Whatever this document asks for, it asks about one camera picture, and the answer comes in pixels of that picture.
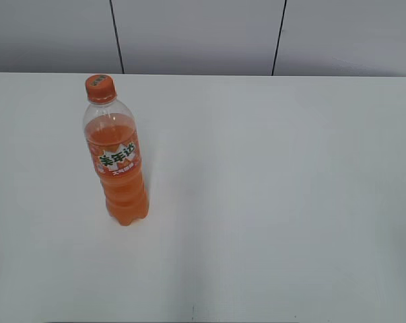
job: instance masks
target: white table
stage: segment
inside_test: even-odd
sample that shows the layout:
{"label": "white table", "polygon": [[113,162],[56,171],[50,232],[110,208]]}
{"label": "white table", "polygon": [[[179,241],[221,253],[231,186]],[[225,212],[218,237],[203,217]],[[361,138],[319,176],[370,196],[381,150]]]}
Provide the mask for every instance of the white table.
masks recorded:
{"label": "white table", "polygon": [[0,74],[0,322],[406,323],[406,78],[114,75],[151,202],[121,227],[86,77]]}

